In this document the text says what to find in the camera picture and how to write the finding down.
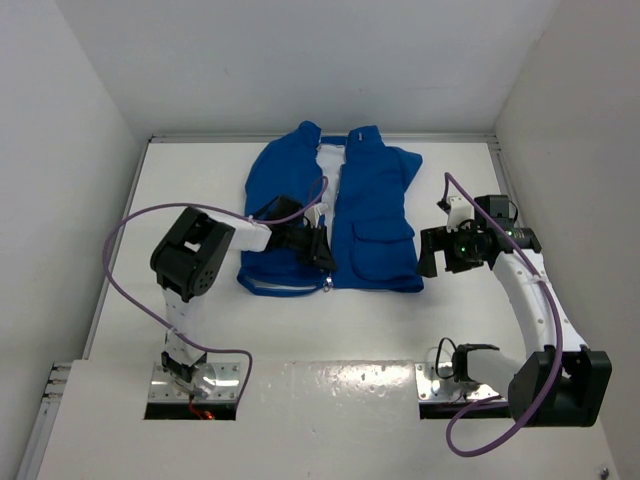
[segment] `white table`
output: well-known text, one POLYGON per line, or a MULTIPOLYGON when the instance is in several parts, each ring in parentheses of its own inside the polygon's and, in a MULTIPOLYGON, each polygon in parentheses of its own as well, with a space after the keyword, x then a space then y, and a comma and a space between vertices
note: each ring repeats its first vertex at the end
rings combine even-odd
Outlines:
MULTIPOLYGON (((446 221, 435 205, 445 171, 472 194, 499 190, 486 143, 431 140, 387 140, 424 158, 406 196, 416 232, 446 221)), ((241 212, 244 180, 263 147, 151 143, 131 211, 193 201, 241 212)), ((127 226, 114 268, 129 292, 160 313, 149 257, 179 213, 127 226)), ((419 249, 418 235, 415 242, 419 249)), ((239 254, 229 254, 199 338, 256 358, 237 420, 142 419, 164 331, 109 289, 89 358, 71 370, 39 478, 589 479, 602 465, 615 475, 599 423, 528 429, 488 455, 461 459, 446 446, 446 421, 419 420, 412 362, 432 360, 442 336, 493 343, 524 361, 517 322, 488 269, 445 274, 439 258, 440 276, 420 294, 336 290, 277 299, 241 287, 238 266, 239 254)), ((461 447, 479 446, 511 423, 462 421, 454 437, 461 447)))

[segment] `jacket zipper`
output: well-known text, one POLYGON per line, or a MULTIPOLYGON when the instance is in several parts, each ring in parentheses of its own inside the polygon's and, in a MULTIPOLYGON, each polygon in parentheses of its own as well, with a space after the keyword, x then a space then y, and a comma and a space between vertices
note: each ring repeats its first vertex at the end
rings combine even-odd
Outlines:
MULTIPOLYGON (((338 185, 336 186, 336 195, 333 198, 333 218, 331 219, 331 245, 330 247, 333 248, 333 237, 335 235, 335 228, 334 228, 334 224, 336 222, 336 213, 338 212, 337 208, 338 208, 338 196, 340 195, 340 183, 342 182, 342 167, 344 167, 344 164, 347 163, 347 142, 349 140, 347 139, 344 142, 344 162, 342 163, 342 165, 340 165, 340 170, 338 170, 338 185)), ((331 291, 331 289, 333 288, 333 279, 331 278, 331 272, 329 272, 329 275, 327 275, 327 278, 324 281, 324 284, 322 285, 322 290, 325 292, 329 292, 331 291)))

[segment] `silver zipper pull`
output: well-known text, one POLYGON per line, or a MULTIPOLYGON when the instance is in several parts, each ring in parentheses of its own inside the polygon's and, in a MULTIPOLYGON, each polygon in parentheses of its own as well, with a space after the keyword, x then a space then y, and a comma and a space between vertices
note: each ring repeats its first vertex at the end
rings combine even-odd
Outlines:
POLYGON ((331 275, 329 275, 327 279, 324 281, 324 285, 322 286, 322 291, 328 292, 332 288, 333 288, 333 280, 331 279, 331 275))

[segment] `white floor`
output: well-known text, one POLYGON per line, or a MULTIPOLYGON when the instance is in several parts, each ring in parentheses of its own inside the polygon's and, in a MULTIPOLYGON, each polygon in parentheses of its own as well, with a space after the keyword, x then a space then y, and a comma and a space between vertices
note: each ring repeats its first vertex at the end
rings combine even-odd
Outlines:
MULTIPOLYGON (((446 221, 435 205, 445 171, 472 194, 498 192, 486 144, 397 145, 424 158, 406 198, 416 233, 446 221)), ((193 201, 241 212, 244 180, 263 146, 151 144, 132 211, 193 201)), ((164 303, 149 257, 179 212, 127 226, 114 271, 159 313, 164 303)), ((418 235, 415 242, 419 249, 418 235)), ((613 468, 599 424, 529 429, 489 455, 460 459, 446 446, 446 421, 418 419, 410 362, 432 359, 443 335, 493 343, 524 361, 517 322, 488 269, 454 276, 439 259, 440 276, 419 294, 344 290, 275 299, 237 284, 238 265, 238 254, 225 259, 199 338, 256 357, 237 421, 142 420, 164 332, 110 290, 90 358, 73 366, 39 478, 584 479, 596 478, 603 464, 613 468)), ((510 423, 463 421, 455 437, 479 446, 510 423)))

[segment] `blue jacket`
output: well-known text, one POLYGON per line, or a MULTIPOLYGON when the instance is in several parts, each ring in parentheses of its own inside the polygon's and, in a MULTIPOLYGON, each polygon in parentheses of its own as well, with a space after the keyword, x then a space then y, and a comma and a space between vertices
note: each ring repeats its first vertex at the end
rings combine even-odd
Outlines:
POLYGON ((361 127, 347 137, 322 137, 320 128, 302 122, 293 132, 272 141, 253 164, 245 185, 245 214, 258 211, 278 195, 307 204, 320 192, 318 165, 324 145, 344 149, 337 179, 335 213, 329 243, 338 270, 327 272, 296 260, 295 252, 243 252, 238 281, 257 295, 298 296, 327 284, 335 288, 387 289, 419 292, 414 231, 404 216, 404 193, 422 157, 387 147, 375 126, 361 127))

